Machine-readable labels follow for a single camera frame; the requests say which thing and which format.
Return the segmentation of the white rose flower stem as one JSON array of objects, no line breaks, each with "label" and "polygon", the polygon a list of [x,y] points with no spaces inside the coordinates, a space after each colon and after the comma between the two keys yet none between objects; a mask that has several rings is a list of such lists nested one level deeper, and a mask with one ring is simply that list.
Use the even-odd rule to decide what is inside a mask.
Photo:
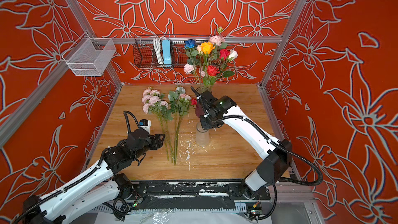
[{"label": "white rose flower stem", "polygon": [[235,50],[220,50],[219,56],[219,75],[218,78],[229,78],[232,77],[235,72],[228,69],[228,65],[238,57],[238,53]]}]

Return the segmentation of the pink carnation spray stem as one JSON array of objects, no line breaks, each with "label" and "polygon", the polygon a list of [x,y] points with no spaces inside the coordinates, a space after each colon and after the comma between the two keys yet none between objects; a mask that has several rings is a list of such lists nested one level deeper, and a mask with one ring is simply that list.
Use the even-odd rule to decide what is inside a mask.
[{"label": "pink carnation spray stem", "polygon": [[223,42],[225,42],[225,38],[222,35],[224,31],[223,27],[217,27],[217,35],[213,35],[209,38],[209,42],[213,44],[214,47],[219,48]]}]

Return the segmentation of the peach rose flower stem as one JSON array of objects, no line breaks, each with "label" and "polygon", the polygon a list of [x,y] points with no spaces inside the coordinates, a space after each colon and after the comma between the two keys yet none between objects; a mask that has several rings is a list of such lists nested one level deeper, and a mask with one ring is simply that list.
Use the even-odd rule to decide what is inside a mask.
[{"label": "peach rose flower stem", "polygon": [[202,46],[201,45],[198,45],[197,47],[196,47],[196,50],[198,51],[198,54],[199,55],[201,55],[203,52],[202,52]]}]

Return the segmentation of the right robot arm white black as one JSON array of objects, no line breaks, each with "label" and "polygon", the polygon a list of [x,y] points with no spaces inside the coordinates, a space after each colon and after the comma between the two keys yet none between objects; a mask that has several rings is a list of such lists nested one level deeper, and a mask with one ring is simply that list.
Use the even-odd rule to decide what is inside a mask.
[{"label": "right robot arm white black", "polygon": [[[255,170],[249,173],[240,187],[240,194],[256,192],[262,187],[274,186],[278,181],[304,186],[318,186],[323,182],[323,174],[318,166],[292,151],[290,141],[270,135],[250,119],[242,109],[228,96],[214,97],[210,91],[199,93],[191,87],[204,114],[200,116],[200,123],[204,130],[220,128],[224,124],[234,129],[241,137],[254,148],[262,162]],[[316,173],[312,181],[295,180],[283,177],[291,166],[292,158],[298,158]]]}]

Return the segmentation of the purple ribbed glass vase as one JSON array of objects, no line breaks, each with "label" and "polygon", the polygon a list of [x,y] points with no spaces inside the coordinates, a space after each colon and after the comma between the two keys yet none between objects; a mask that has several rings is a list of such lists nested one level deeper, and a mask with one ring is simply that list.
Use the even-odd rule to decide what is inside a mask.
[{"label": "purple ribbed glass vase", "polygon": [[197,99],[198,103],[195,109],[195,114],[198,118],[202,115],[207,114],[209,107],[207,106],[208,100],[212,97],[212,91],[204,86],[198,87],[196,92],[200,94],[200,98]]}]

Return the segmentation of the pink peony flower stem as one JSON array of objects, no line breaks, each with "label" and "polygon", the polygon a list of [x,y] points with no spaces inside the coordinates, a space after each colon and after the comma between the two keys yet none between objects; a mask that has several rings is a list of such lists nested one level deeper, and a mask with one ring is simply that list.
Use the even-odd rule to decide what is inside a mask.
[{"label": "pink peony flower stem", "polygon": [[206,76],[205,71],[196,65],[191,65],[189,63],[185,64],[183,70],[186,75],[193,75],[195,79],[195,83],[201,86],[204,86],[204,78]]}]

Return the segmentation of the blue rose flower stem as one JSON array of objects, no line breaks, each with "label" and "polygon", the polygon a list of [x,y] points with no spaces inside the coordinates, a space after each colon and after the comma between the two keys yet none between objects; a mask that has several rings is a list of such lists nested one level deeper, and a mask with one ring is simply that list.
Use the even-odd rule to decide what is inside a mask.
[{"label": "blue rose flower stem", "polygon": [[197,66],[199,64],[199,54],[196,47],[196,41],[193,39],[189,39],[184,42],[184,48],[188,58],[187,63]]}]

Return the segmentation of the pink mini rose spray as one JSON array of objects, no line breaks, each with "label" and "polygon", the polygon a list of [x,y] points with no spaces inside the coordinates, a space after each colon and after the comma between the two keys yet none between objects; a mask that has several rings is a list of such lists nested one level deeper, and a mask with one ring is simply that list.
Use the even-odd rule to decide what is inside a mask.
[{"label": "pink mini rose spray", "polygon": [[172,114],[174,114],[176,118],[174,144],[172,145],[172,163],[173,165],[176,165],[179,133],[183,118],[184,116],[188,115],[192,107],[197,105],[198,101],[196,98],[188,95],[185,88],[182,86],[177,86],[174,91],[170,91],[168,99],[171,104]]}]

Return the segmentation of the yellow rose flower stem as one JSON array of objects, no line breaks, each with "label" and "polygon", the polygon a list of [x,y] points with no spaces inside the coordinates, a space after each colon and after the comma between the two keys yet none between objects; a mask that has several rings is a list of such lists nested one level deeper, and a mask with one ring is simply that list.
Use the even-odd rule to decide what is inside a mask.
[{"label": "yellow rose flower stem", "polygon": [[206,43],[202,43],[202,54],[200,55],[202,61],[201,61],[201,68],[205,71],[206,75],[207,75],[207,67],[209,65],[212,65],[212,61],[213,61],[213,56],[212,56],[212,52],[214,51],[215,47],[213,46],[212,43],[210,42],[206,42]]}]

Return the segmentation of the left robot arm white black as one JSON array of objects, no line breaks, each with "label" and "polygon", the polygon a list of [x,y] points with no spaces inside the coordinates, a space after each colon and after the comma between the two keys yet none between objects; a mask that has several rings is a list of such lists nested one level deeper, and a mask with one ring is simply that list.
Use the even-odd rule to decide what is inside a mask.
[{"label": "left robot arm white black", "polygon": [[148,121],[144,124],[137,121],[137,129],[132,131],[129,117],[133,114],[129,111],[123,114],[127,138],[105,148],[94,165],[59,189],[26,199],[15,224],[69,224],[102,204],[110,207],[120,220],[125,218],[130,210],[127,200],[143,197],[122,170],[134,162],[141,164],[148,151],[160,149],[165,134],[150,134]]}]

